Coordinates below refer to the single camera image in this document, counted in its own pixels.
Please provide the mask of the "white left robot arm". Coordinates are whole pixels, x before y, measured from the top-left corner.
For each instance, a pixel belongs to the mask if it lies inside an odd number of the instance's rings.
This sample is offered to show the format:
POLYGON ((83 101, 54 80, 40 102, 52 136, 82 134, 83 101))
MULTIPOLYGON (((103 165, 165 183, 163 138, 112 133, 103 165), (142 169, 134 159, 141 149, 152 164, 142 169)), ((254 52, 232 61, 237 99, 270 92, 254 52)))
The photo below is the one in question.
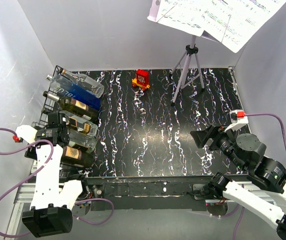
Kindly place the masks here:
POLYGON ((59 187, 59 168, 62 157, 74 163, 81 159, 80 150, 70 147, 65 115, 48 115, 45 128, 32 131, 37 141, 37 174, 30 210, 22 214, 22 222, 37 238, 69 233, 72 229, 72 208, 77 199, 86 199, 89 187, 74 179, 59 187))

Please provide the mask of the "clear round glass bottle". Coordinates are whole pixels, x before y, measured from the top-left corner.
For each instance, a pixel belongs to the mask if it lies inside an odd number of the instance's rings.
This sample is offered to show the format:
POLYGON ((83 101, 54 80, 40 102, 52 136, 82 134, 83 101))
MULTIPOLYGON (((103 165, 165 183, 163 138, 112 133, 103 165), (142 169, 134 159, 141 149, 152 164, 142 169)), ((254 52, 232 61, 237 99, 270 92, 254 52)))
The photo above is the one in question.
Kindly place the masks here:
POLYGON ((81 150, 82 152, 91 153, 95 150, 97 139, 89 137, 83 133, 71 129, 69 131, 69 143, 68 146, 81 150))

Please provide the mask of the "dark red wine bottle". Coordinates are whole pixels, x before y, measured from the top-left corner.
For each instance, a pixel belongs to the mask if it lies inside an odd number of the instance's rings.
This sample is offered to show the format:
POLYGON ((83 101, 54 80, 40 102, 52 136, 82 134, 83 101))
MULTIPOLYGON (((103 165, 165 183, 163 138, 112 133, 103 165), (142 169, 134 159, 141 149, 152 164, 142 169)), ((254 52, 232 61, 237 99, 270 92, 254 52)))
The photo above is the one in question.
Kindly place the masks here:
POLYGON ((64 164, 84 167, 84 168, 90 168, 94 164, 94 156, 91 154, 88 154, 86 152, 82 152, 81 150, 72 148, 70 146, 65 146, 63 148, 63 154, 61 157, 61 162, 64 164))

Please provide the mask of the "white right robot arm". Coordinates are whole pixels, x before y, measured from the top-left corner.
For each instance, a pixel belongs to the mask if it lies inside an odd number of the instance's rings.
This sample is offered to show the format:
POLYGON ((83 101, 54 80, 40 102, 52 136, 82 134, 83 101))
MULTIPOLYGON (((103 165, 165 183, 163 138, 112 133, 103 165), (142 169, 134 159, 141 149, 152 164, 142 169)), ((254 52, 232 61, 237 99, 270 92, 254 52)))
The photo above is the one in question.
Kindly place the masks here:
POLYGON ((251 133, 236 133, 225 127, 209 126, 190 132, 197 148, 208 141, 211 151, 220 150, 235 166, 246 171, 251 186, 242 187, 218 172, 191 195, 234 201, 268 223, 286 240, 286 168, 265 156, 266 145, 251 133))

